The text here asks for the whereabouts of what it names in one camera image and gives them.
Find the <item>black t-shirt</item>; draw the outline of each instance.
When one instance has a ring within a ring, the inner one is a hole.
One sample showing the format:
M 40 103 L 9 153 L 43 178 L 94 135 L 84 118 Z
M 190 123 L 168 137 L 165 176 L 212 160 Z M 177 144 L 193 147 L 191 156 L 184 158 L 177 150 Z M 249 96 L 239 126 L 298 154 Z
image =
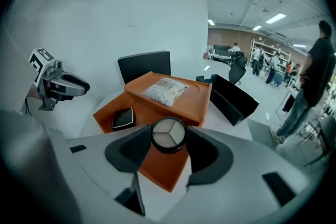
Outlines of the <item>black t-shirt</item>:
M 303 94 L 309 105 L 315 106 L 320 101 L 327 83 L 335 68 L 336 57 L 330 38 L 319 38 L 308 54 L 312 57 L 307 70 L 308 79 L 302 85 Z

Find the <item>eyeshadow compact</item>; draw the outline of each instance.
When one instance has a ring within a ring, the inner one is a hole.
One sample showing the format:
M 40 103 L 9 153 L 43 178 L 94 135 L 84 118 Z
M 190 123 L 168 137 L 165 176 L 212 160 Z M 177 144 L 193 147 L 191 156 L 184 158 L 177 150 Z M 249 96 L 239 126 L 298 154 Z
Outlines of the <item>eyeshadow compact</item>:
M 112 117 L 112 130 L 120 131 L 135 126 L 135 114 L 133 108 L 115 111 Z
M 164 153 L 176 152 L 186 141 L 186 127 L 177 118 L 163 118 L 153 125 L 151 141 Z

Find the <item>orange box lid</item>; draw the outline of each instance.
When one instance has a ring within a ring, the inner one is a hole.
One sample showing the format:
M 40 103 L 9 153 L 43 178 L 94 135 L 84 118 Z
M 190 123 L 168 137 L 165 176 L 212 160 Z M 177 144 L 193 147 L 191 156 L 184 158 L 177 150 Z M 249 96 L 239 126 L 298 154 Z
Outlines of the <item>orange box lid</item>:
M 187 89 L 175 100 L 172 107 L 158 103 L 147 98 L 143 92 L 156 84 L 162 77 L 179 81 L 188 86 Z M 208 109 L 212 85 L 198 81 L 176 78 L 168 75 L 148 72 L 125 85 L 125 91 L 150 102 L 160 109 L 171 111 L 187 119 L 203 122 Z

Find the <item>brown wall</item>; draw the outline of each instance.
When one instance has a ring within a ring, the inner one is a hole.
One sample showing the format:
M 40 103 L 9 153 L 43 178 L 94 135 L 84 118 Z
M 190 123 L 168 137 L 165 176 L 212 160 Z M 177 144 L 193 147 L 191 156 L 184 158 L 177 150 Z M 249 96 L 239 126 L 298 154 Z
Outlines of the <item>brown wall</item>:
M 268 37 L 264 37 L 258 34 L 253 34 L 244 31 L 229 30 L 229 29 L 218 29 L 218 28 L 209 28 L 208 29 L 208 45 L 228 45 L 233 46 L 234 43 L 237 43 L 241 51 L 249 55 L 251 40 L 263 41 L 265 44 L 271 46 L 274 45 L 275 48 L 281 48 L 282 51 L 285 51 L 291 54 L 291 61 L 294 63 L 299 63 L 303 65 L 305 56 L 290 47 L 283 47 L 282 43 L 279 43 Z

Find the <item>black compact case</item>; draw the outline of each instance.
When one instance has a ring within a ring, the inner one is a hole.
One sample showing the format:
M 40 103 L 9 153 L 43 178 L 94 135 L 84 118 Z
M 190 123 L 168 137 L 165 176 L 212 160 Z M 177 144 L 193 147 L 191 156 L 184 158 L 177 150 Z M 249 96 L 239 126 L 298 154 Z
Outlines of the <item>black compact case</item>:
M 115 111 L 112 117 L 112 130 L 120 131 L 135 126 L 135 114 L 132 107 Z

